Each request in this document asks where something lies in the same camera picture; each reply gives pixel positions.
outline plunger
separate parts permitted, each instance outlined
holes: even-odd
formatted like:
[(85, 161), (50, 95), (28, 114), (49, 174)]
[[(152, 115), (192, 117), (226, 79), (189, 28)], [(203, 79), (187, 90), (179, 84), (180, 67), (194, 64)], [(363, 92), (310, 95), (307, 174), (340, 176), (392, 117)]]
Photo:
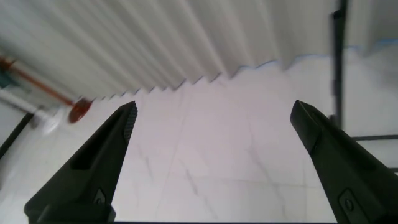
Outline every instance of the plunger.
[(91, 103), (92, 103), (91, 101), (89, 101), (85, 98), (82, 98), (79, 101), (77, 101), (76, 103), (74, 103), (72, 100), (57, 93), (55, 90), (51, 89), (47, 85), (44, 85), (43, 83), (39, 82), (38, 80), (30, 77), (28, 74), (26, 74), (26, 72), (22, 71), (19, 68), (16, 68), (15, 66), (13, 66), (14, 63), (15, 63), (15, 60), (7, 61), (4, 57), (0, 57), (0, 67), (2, 67), (5, 71), (13, 72), (14, 74), (20, 76), (21, 78), (27, 80), (29, 83), (37, 86), (37, 88), (40, 88), (44, 92), (48, 93), (50, 96), (53, 96), (54, 98), (62, 101), (66, 105), (71, 106), (72, 110), (70, 111), (69, 117), (68, 117), (70, 123), (76, 123), (77, 121), (82, 119), (82, 117), (84, 117), (84, 115), (89, 110)]

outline white curtain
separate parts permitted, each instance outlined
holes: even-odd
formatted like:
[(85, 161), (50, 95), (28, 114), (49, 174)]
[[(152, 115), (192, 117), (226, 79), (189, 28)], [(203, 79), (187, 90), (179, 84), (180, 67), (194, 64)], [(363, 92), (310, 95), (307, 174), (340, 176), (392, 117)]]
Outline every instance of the white curtain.
[[(335, 0), (0, 2), (0, 48), (61, 93), (111, 96), (328, 54)], [(346, 45), (398, 37), (398, 1), (349, 2)]]

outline curtain fold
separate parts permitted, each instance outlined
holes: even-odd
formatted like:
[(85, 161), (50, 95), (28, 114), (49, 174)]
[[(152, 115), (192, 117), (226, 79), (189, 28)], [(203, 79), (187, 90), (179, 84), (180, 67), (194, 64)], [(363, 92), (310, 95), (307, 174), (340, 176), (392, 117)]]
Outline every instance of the curtain fold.
[[(70, 97), (232, 76), (242, 65), (328, 54), (335, 0), (0, 2), (0, 48)], [(398, 36), (398, 1), (349, 2), (346, 44)]]

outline white marble floor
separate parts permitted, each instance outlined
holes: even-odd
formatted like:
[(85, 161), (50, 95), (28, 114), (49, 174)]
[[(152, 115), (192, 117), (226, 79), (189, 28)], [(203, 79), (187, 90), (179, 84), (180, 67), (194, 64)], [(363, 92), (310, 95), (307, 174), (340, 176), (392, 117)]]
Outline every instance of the white marble floor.
[[(347, 85), (358, 86), (361, 80), (366, 86), (346, 91), (348, 103), (352, 101), (346, 113), (348, 132), (398, 133), (397, 121), (365, 122), (366, 116), (394, 118), (395, 90), (368, 83), (367, 70), (356, 70), (363, 65), (355, 54), (347, 61), (353, 70)], [(384, 105), (392, 112), (363, 110), (380, 103), (357, 100), (369, 91), (392, 98)], [(77, 124), (65, 122), (48, 136), (27, 127), (0, 161), (1, 220), (27, 223), (26, 201), (118, 106), (135, 100), (139, 114), (113, 199), (117, 220), (336, 222), (290, 125), (296, 99), (331, 113), (329, 58), (301, 58), (285, 72), (269, 63), (244, 68), (232, 79), (220, 76), (208, 83), (203, 78), (176, 91), (154, 89), (95, 101)], [(383, 162), (398, 162), (389, 156), (396, 152), (372, 147)]]

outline red round object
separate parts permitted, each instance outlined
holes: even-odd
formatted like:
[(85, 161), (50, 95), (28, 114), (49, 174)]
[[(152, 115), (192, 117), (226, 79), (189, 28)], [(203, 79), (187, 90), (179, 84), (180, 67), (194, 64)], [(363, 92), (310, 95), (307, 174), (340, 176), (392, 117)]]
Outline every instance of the red round object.
[(69, 113), (69, 122), (75, 123), (84, 117), (88, 109), (91, 107), (91, 104), (91, 101), (88, 101), (84, 98), (75, 103)]

